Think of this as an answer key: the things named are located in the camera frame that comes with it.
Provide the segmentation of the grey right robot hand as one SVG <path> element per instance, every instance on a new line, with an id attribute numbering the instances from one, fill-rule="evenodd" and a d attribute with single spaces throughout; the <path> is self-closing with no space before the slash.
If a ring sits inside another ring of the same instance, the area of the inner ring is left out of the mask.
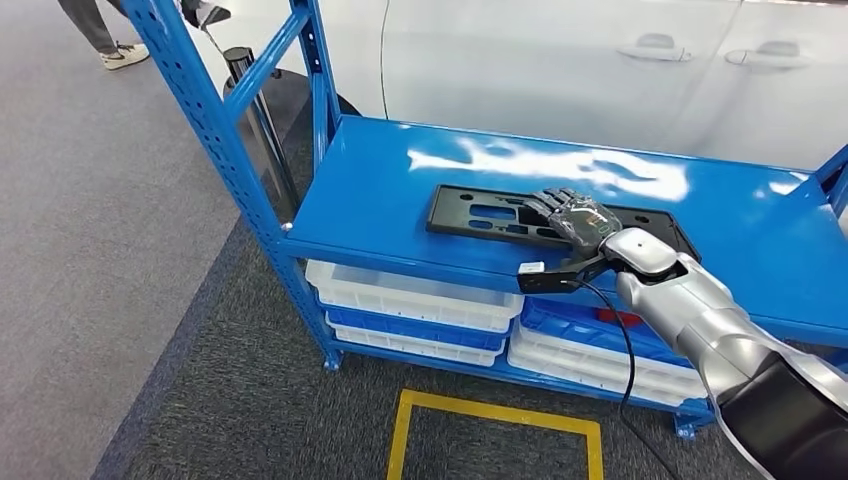
<path id="1" fill-rule="evenodd" d="M 610 236 L 623 230 L 620 219 L 606 206 L 570 189 L 551 188 L 536 192 L 524 205 L 568 240 L 580 258 L 594 257 Z"/>

